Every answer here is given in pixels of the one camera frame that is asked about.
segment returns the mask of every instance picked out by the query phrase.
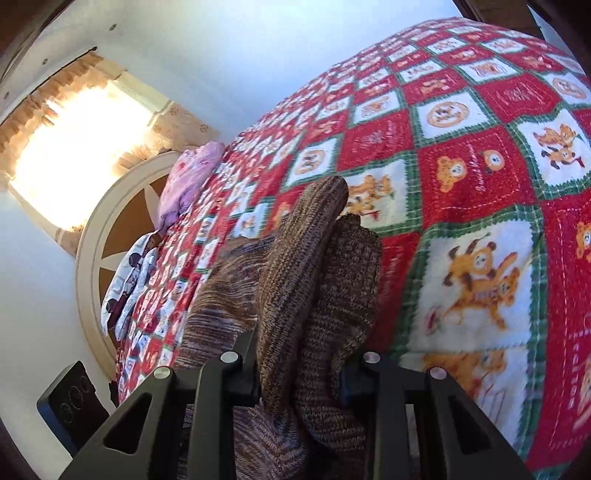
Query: metal screw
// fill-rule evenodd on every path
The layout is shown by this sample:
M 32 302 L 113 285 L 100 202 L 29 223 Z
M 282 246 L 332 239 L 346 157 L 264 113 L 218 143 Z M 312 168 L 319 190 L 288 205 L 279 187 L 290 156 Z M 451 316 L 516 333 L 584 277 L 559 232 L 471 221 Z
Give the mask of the metal screw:
M 447 372 L 441 367 L 433 367 L 429 370 L 429 375 L 431 375 L 435 380 L 443 380 L 447 377 Z
M 220 360 L 225 364 L 232 364 L 238 360 L 238 354 L 236 352 L 224 352 L 220 357 Z
M 170 369 L 168 367 L 158 367 L 154 370 L 154 378 L 158 378 L 158 380 L 163 380 L 170 375 Z
M 365 352 L 363 354 L 363 360 L 366 364 L 376 364 L 379 362 L 379 354 L 376 352 Z

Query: red and white quilt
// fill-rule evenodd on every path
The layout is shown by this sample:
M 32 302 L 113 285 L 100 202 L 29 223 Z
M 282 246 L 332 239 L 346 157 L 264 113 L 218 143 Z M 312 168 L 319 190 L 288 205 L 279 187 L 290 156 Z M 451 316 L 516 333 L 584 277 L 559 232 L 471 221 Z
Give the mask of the red and white quilt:
M 226 149 L 168 231 L 120 351 L 123 400 L 170 365 L 231 237 L 276 228 L 338 174 L 384 244 L 369 346 L 450 371 L 539 476 L 591 432 L 591 90 L 528 35 L 452 18 L 392 35 Z

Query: knit fabric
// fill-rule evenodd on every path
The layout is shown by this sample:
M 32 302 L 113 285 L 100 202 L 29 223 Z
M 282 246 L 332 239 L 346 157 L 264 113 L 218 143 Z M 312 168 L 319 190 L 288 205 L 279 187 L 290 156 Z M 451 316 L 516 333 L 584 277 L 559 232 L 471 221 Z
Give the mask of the knit fabric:
M 377 235 L 362 228 L 358 216 L 336 222 L 298 360 L 298 416 L 315 440 L 339 453 L 363 449 L 365 442 L 362 426 L 336 401 L 336 387 L 346 358 L 372 325 L 381 251 Z
M 258 320 L 261 401 L 234 411 L 240 479 L 362 475 L 363 428 L 334 389 L 372 325 L 381 244 L 358 217 L 336 220 L 347 197 L 340 177 L 310 185 L 276 235 L 229 246 L 191 304 L 176 368 L 231 349 Z

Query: lace curtain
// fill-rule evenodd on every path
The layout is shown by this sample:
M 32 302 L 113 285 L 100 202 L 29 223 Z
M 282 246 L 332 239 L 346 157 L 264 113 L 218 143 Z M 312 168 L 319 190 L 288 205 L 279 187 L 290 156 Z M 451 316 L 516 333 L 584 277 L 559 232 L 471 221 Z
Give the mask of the lace curtain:
M 0 174 L 33 221 L 76 255 L 93 208 L 121 175 L 218 132 L 89 52 L 28 95 L 0 125 Z

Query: headboard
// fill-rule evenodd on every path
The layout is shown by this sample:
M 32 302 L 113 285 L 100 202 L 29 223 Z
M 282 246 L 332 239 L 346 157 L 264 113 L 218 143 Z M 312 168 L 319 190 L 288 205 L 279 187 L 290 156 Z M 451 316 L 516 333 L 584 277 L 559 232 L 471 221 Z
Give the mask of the headboard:
M 146 160 L 124 174 L 101 198 L 76 255 L 76 300 L 90 349 L 109 378 L 115 378 L 117 345 L 99 328 L 100 306 L 119 262 L 143 234 L 154 230 L 158 200 L 180 153 Z

